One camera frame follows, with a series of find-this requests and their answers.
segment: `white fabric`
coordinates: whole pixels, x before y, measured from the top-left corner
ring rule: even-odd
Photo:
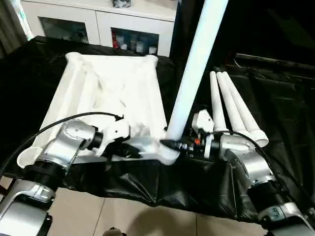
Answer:
[[[124,116],[131,127],[131,143],[137,142],[144,159],[160,159],[155,155],[159,140],[165,137],[166,124],[158,86],[158,58],[95,56],[68,53],[67,67],[41,128],[62,118],[84,112],[109,112]],[[90,125],[105,129],[114,117],[93,115],[81,117]],[[39,135],[32,147],[43,147],[54,139],[61,125]],[[91,154],[86,151],[80,155]],[[32,164],[34,156],[18,159],[22,168]]]

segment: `table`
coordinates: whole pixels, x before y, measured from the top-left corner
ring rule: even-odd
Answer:
[[[48,110],[66,66],[68,52],[137,56],[134,52],[36,37],[0,61],[2,158],[29,134],[37,131]],[[159,57],[157,77],[165,115],[169,121],[182,75],[169,58]],[[231,69],[229,74],[270,143],[265,148],[278,158],[314,197],[315,80],[255,70]],[[192,108],[211,113],[209,74],[205,73]],[[301,207],[306,201],[292,181],[275,169]],[[7,176],[20,176],[16,164]],[[76,191],[100,197],[126,198],[151,206],[163,205],[207,215],[256,222],[256,212],[233,168],[223,161],[205,163],[185,157],[172,166],[158,161],[73,165],[63,183]]]

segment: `white cabinet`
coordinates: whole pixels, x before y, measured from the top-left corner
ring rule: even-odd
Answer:
[[[111,0],[23,0],[21,4],[35,36],[168,57],[177,1],[133,2],[128,8],[114,8]]]
[[[48,36],[99,44],[95,11],[21,1],[34,36]]]
[[[161,56],[169,56],[174,22],[160,21],[154,19],[147,19],[135,16],[126,16],[119,14],[112,14],[108,12],[96,12],[100,43],[103,46],[113,47],[112,32],[120,30],[122,34],[128,31],[129,35],[136,35],[136,40],[141,42],[145,38],[150,38],[150,34],[154,39],[157,38],[156,47],[157,54]],[[130,48],[130,39],[128,40],[128,48]],[[150,42],[145,42],[145,47],[150,47]]]

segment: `glass cabinet door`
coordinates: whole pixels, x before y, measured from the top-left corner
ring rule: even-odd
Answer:
[[[21,1],[34,36],[100,44],[95,11]]]
[[[89,43],[87,30],[83,22],[47,17],[38,18],[47,37]]]
[[[113,47],[141,54],[157,55],[159,35],[128,29],[111,28]]]
[[[96,17],[101,45],[169,56],[174,22],[98,11]]]

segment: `white pipe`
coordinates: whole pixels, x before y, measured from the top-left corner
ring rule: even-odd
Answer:
[[[246,106],[246,103],[244,102],[235,85],[233,84],[228,73],[223,72],[223,76],[229,87],[229,91],[232,95],[232,98],[242,118],[246,130],[251,134],[251,138],[256,141],[260,147],[266,146],[269,140],[265,132],[259,128],[258,124],[256,123],[254,117]]]
[[[210,89],[211,89],[211,103],[212,103],[212,116],[215,124],[214,131],[226,131],[226,124],[223,114],[223,108],[220,98],[219,86],[217,82],[216,73],[210,72]]]
[[[166,138],[181,138],[228,0],[205,0]]]
[[[246,131],[241,115],[239,114],[236,108],[236,105],[229,91],[229,87],[227,85],[225,77],[223,76],[221,72],[217,73],[217,79],[220,85],[222,97],[225,103],[225,107],[226,107],[233,131],[236,131],[245,135],[249,135],[249,133]]]

